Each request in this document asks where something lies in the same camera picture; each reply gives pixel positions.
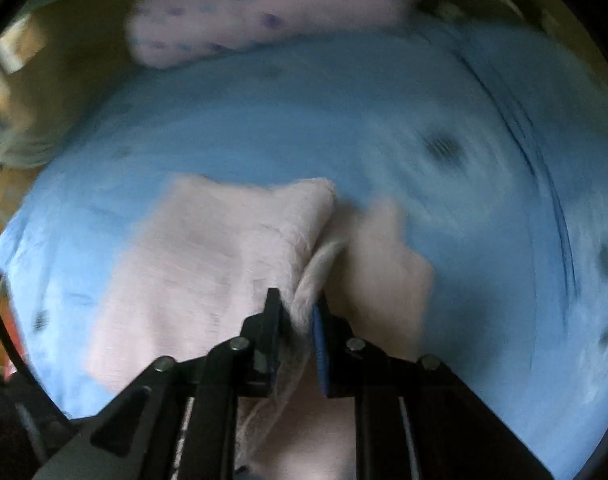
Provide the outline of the grey-green cloth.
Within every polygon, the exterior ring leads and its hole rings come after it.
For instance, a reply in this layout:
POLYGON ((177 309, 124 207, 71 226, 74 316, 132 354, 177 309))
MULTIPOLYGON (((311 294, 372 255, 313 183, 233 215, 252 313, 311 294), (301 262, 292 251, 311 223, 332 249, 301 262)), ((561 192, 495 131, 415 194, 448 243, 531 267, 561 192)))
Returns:
POLYGON ((0 127, 0 164, 18 169, 44 166, 51 162, 60 144, 58 134, 42 136, 0 127))

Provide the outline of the pink knit cardigan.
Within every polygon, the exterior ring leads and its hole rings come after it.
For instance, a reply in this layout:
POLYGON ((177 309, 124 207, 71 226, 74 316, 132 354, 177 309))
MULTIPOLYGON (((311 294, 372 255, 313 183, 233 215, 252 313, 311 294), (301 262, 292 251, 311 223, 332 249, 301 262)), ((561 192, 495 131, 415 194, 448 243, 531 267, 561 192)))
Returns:
POLYGON ((433 271, 410 249, 401 212, 339 202, 322 178, 287 185, 175 180, 118 257, 84 367, 119 391, 159 356, 185 361, 240 333, 276 288, 292 325, 273 393, 240 404, 235 461, 264 479, 346 479, 354 404, 315 384, 313 303, 391 356, 418 356, 433 271))

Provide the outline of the pink heart-pattern pillow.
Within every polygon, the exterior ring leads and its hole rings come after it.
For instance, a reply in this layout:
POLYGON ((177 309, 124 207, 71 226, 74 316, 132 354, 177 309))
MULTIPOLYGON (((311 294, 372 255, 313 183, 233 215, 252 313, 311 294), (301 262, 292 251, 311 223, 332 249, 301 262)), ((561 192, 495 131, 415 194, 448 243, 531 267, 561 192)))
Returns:
POLYGON ((398 24, 417 0, 136 0, 126 39, 136 62, 174 67, 291 37, 398 24))

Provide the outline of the blue floral bed sheet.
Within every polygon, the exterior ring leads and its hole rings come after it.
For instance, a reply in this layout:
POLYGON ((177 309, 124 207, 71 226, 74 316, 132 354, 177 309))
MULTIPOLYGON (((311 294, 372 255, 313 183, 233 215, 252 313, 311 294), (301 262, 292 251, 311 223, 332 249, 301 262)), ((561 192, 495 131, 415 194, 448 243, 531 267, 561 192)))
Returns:
POLYGON ((141 68, 72 132, 0 236, 31 366, 72 417, 118 252, 177 174, 324 177, 395 198, 436 288, 423 348, 558 479, 608 428, 608 90, 524 28, 427 23, 141 68))

